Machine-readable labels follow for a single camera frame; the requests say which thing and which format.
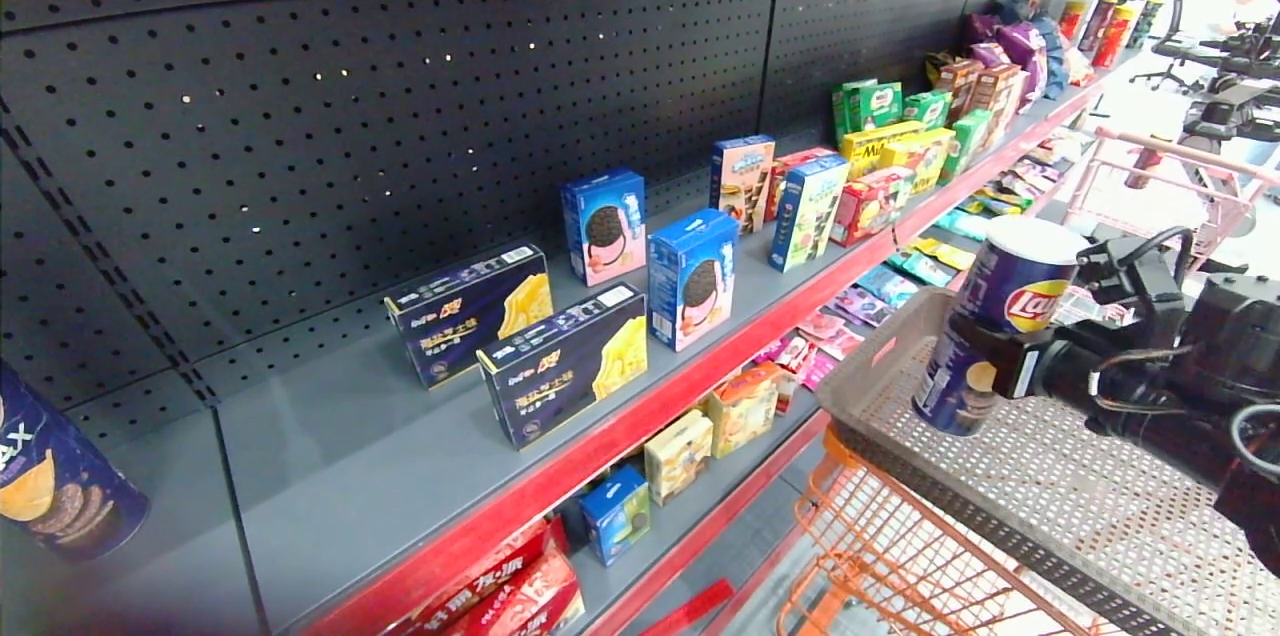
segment lay's logo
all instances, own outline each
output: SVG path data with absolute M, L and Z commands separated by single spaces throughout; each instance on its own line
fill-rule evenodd
M 1061 279 L 1027 284 L 1009 294 L 1005 302 L 1005 317 L 1023 334 L 1044 329 L 1069 285 L 1070 282 Z

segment snack box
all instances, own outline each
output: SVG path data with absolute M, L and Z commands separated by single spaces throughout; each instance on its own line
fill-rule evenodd
M 447 636 L 549 636 L 586 613 L 577 573 L 550 549 L 467 612 Z
M 831 148 L 805 148 L 795 154 L 773 159 L 773 168 L 769 171 L 768 198 L 764 202 L 764 220 L 776 221 L 778 218 L 778 202 L 782 200 L 782 189 L 787 186 L 787 171 L 800 166 L 801 163 L 813 161 L 815 157 L 836 156 Z
M 778 203 L 771 266 L 786 273 L 827 251 L 836 207 L 840 206 L 840 191 L 847 174 L 849 163 L 835 154 L 801 163 L 788 171 L 782 202 Z
M 609 566 L 649 532 L 649 485 L 635 467 L 617 468 L 582 497 L 582 516 L 595 555 Z
M 777 363 L 759 363 L 719 386 L 707 397 L 707 417 L 712 418 L 712 454 L 724 458 L 740 445 L 768 433 L 778 404 L 778 383 L 783 371 Z
M 923 134 L 909 136 L 905 139 L 886 145 L 881 152 L 881 168 L 906 166 L 915 171 L 911 180 L 911 193 L 923 195 L 938 184 L 942 161 L 951 150 L 955 131 L 933 129 Z
M 644 445 L 644 472 L 655 504 L 667 505 L 707 468 L 713 430 L 707 415 L 694 409 Z
M 851 184 L 845 184 L 836 207 L 836 223 L 831 228 L 831 239 L 847 247 L 864 238 L 878 234 L 890 223 L 897 221 L 906 200 L 911 195 L 911 180 L 915 171 L 906 166 L 881 168 Z
M 543 554 L 557 548 L 559 550 L 568 548 L 561 520 L 557 517 L 548 522 L 539 518 L 503 541 L 488 558 L 476 560 L 447 589 L 438 594 L 406 595 L 406 600 L 422 596 L 429 599 L 381 631 L 379 636 L 443 633 L 444 627 L 467 613 L 471 607 L 511 581 L 526 566 L 538 563 Z
M 991 124 L 987 127 L 987 139 L 983 141 L 979 150 L 995 148 L 1000 139 L 1005 138 L 1009 133 L 1009 127 L 1014 122 L 1014 116 L 1018 115 L 1018 104 L 1021 100 L 1023 86 L 1027 83 L 1029 74 L 1027 70 L 1020 70 L 1015 74 L 1009 83 L 996 95 L 995 102 L 992 104 L 991 111 Z
M 494 411 L 525 448 L 649 369 L 644 294 L 618 284 L 476 351 Z
M 961 58 L 960 61 L 947 63 L 946 67 L 940 68 L 938 83 L 933 88 L 951 93 L 948 125 L 954 124 L 956 118 L 969 113 L 969 97 L 973 95 L 974 84 L 978 83 L 979 72 L 982 72 L 982 61 L 974 58 Z
M 859 79 L 849 81 L 846 84 L 832 86 L 831 111 L 836 120 L 836 145 L 840 145 L 840 141 L 845 138 L 845 134 L 851 134 L 854 131 L 858 131 L 849 118 L 850 93 L 858 93 L 858 90 L 863 88 L 863 86 L 874 86 L 878 83 L 878 79 Z
M 938 184 L 950 184 L 960 171 L 969 165 L 969 157 L 978 152 L 979 145 L 987 138 L 987 129 L 991 125 L 991 113 L 986 107 L 974 107 L 957 118 L 951 131 L 955 131 L 955 139 L 951 141 L 951 150 L 942 161 L 942 171 L 938 175 Z
M 649 330 L 677 352 L 727 320 L 739 223 L 716 209 L 649 235 Z
M 902 118 L 922 122 L 925 129 L 941 129 L 947 125 L 951 113 L 951 92 L 914 93 L 902 102 Z
M 902 84 L 861 84 L 845 90 L 850 131 L 872 131 L 902 120 Z
M 434 273 L 384 303 L 428 389 L 475 366 L 480 346 L 553 311 L 547 257 L 535 244 Z
M 764 225 L 773 147 L 771 136 L 763 134 L 716 143 L 710 207 L 741 223 L 744 234 L 754 234 Z
M 849 161 L 849 179 L 859 179 L 859 177 L 876 171 L 884 145 L 910 134 L 919 134 L 923 131 L 922 122 L 897 122 L 897 124 L 884 125 L 883 129 L 846 134 L 840 141 L 840 156 Z
M 616 168 L 561 189 L 564 234 L 573 273 L 586 285 L 603 284 L 644 266 L 644 179 Z

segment green box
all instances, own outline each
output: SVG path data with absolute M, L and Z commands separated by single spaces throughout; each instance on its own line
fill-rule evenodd
M 991 127 L 992 113 L 986 107 L 974 107 L 957 118 L 951 131 L 955 131 L 955 139 L 951 141 L 951 154 L 942 161 L 942 174 L 938 177 L 938 186 L 950 184 L 956 174 L 964 171 L 974 148 L 987 138 L 987 129 Z
M 902 120 L 902 84 L 859 84 L 846 90 L 849 124 L 852 131 L 879 129 Z
M 864 86 L 878 84 L 878 79 L 859 79 L 849 81 L 849 83 L 832 86 L 831 88 L 831 113 L 836 122 L 836 148 L 840 148 L 845 134 L 855 133 L 858 129 L 858 122 L 854 120 L 850 113 L 850 104 L 852 102 L 852 95 L 858 93 L 858 90 L 864 88 Z
M 904 120 L 922 122 L 924 131 L 947 125 L 947 113 L 951 113 L 951 93 L 947 92 L 909 95 L 902 102 Z

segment yellow box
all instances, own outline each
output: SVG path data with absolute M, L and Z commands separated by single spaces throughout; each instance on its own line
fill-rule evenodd
M 644 445 L 644 475 L 654 503 L 667 505 L 707 468 L 712 431 L 712 418 L 694 409 L 649 439 Z
M 879 129 L 859 131 L 855 134 L 845 134 L 840 141 L 840 156 L 849 161 L 849 180 L 876 171 L 881 159 L 881 150 L 893 139 L 904 136 L 919 134 L 924 131 L 924 124 L 919 122 L 900 122 L 899 124 L 882 125 Z
M 925 131 L 923 134 L 896 139 L 881 150 L 879 168 L 911 168 L 915 171 L 911 195 L 923 195 L 938 184 L 942 163 L 946 163 L 952 139 L 955 131 L 951 129 Z

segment pringles can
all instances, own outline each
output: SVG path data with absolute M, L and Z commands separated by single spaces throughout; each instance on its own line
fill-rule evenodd
M 148 508 L 68 417 L 0 362 L 0 516 L 83 562 L 128 541 Z
M 997 216 L 960 285 L 952 314 L 991 331 L 1028 334 L 1050 325 L 1071 285 L 1084 235 L 1029 216 Z M 947 326 L 938 337 L 913 407 L 931 426 L 956 436 L 977 434 L 1000 403 L 996 367 Z
M 1093 6 L 1093 13 L 1091 13 L 1089 20 L 1084 24 L 1084 31 L 1080 35 L 1080 51 L 1093 51 L 1093 47 L 1098 45 L 1102 28 L 1111 20 L 1111 12 L 1115 12 L 1115 8 L 1116 3 L 1112 0 L 1098 0 L 1097 6 Z

